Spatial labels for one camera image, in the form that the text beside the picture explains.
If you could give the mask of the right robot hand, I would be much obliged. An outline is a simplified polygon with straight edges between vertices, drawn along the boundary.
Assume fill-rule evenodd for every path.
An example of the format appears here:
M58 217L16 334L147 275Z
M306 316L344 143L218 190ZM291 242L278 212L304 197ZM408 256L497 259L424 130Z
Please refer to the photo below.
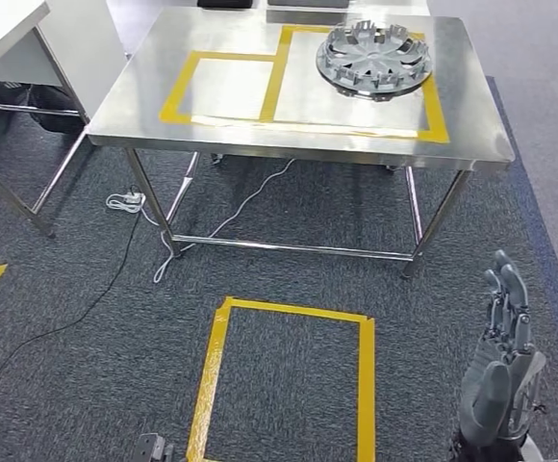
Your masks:
M519 269L502 249L494 263L485 272L491 294L487 321L460 388L460 432L477 448L524 441L546 363L532 336L528 289Z

